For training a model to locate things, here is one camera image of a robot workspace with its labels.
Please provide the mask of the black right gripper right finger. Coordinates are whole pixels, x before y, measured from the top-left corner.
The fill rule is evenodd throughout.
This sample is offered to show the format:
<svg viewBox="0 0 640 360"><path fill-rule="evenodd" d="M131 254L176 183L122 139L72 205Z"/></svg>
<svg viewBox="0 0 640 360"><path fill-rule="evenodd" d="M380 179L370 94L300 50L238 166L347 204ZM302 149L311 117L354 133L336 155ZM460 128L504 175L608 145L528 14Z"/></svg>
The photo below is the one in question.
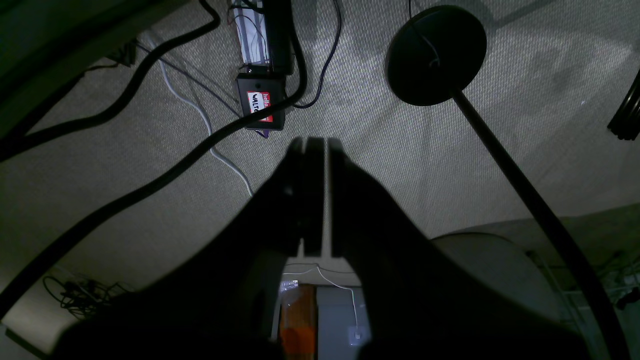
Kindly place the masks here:
<svg viewBox="0 0 640 360"><path fill-rule="evenodd" d="M382 185L327 142L332 248L361 283L370 341L360 360L589 360L580 335L462 269Z"/></svg>

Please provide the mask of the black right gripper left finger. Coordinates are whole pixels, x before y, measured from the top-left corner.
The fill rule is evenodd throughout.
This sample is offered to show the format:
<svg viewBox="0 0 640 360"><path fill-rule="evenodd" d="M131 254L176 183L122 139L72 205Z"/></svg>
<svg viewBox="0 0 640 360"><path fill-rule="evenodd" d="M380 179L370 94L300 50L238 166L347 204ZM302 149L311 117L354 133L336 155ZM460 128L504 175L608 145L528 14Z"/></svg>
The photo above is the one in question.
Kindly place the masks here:
<svg viewBox="0 0 640 360"><path fill-rule="evenodd" d="M283 360L271 337L286 262L322 250L320 137L292 141L247 205L178 268L62 333L52 360Z"/></svg>

